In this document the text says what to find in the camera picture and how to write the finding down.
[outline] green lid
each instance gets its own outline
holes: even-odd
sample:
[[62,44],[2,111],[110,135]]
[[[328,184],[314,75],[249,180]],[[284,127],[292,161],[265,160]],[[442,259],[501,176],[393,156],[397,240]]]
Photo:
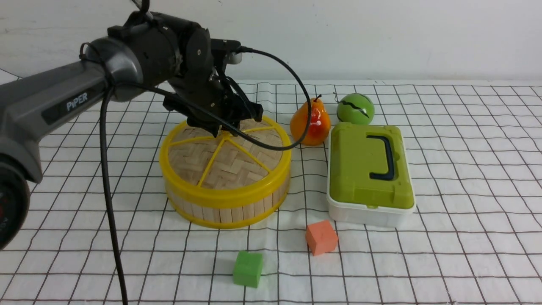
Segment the green lid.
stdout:
[[398,127],[341,122],[331,131],[330,153],[333,200],[369,208],[414,205]]

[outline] white wall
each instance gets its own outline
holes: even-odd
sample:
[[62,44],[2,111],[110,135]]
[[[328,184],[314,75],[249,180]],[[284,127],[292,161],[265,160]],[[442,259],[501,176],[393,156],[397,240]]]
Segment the white wall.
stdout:
[[[0,0],[0,68],[76,61],[130,0]],[[541,0],[153,0],[151,9],[288,61],[304,79],[542,79]],[[246,56],[240,79],[289,78]]]

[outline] table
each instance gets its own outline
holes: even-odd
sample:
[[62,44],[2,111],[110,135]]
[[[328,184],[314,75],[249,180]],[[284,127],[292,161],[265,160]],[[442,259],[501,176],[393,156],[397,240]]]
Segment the table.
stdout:
[[[304,101],[291,81],[242,81],[289,132]],[[161,88],[171,90],[167,84]],[[307,81],[336,123],[359,92],[373,124],[402,131],[417,211],[399,230],[332,222],[333,253],[313,257],[307,224],[329,219],[326,148],[293,150],[279,211],[211,230],[167,203],[160,142],[184,117],[144,93],[111,103],[109,172],[128,296],[134,304],[534,304],[542,301],[542,82]],[[43,182],[0,252],[2,304],[120,304],[93,106],[41,142]],[[237,252],[263,253],[257,289],[233,285]]]

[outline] toy ball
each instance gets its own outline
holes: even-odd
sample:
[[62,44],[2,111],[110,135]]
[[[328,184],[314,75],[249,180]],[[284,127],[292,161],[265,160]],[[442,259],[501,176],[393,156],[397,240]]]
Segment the toy ball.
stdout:
[[369,125],[375,116],[375,106],[371,100],[360,93],[352,93],[340,100],[337,117],[341,122]]

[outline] black handle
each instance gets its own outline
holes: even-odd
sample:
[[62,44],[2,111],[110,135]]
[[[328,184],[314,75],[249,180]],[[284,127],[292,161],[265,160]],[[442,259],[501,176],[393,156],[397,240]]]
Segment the black handle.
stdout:
[[369,178],[375,180],[391,181],[395,177],[395,165],[393,163],[393,152],[391,150],[390,140],[383,136],[367,136],[369,139],[380,139],[384,142],[386,148],[386,161],[388,163],[388,172],[385,174],[369,173]]

